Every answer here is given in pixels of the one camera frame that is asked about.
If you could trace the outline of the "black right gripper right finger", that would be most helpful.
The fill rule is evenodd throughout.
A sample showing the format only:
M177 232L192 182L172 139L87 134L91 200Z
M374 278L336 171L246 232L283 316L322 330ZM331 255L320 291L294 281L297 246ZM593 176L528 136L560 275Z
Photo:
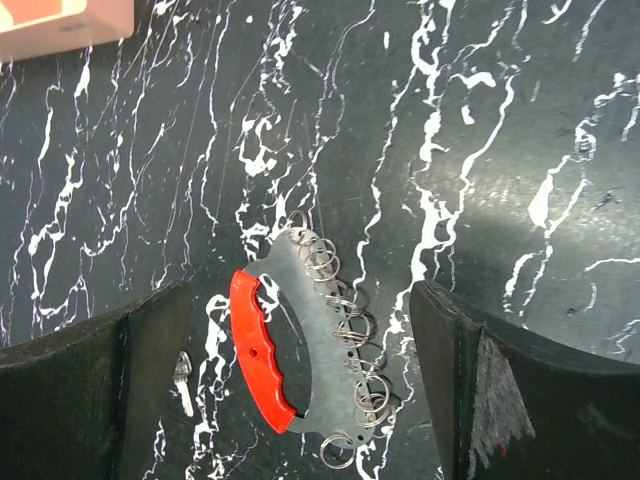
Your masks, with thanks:
M483 312L432 281L410 321L448 479L635 479L639 368Z

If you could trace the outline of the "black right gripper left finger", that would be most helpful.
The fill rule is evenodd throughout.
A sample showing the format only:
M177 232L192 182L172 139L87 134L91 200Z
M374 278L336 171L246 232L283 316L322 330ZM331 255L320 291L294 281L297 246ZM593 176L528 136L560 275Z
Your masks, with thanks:
M2 349L2 478L142 478L192 302L175 282Z

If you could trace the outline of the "silver key with blue tag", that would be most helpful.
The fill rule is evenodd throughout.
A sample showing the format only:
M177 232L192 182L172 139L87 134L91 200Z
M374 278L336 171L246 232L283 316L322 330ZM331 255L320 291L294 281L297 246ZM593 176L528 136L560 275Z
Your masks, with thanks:
M189 392L188 380L192 372L192 363L189 354L182 350L177 358L173 374L173 381L181 399L182 407L187 417L194 415L194 408Z

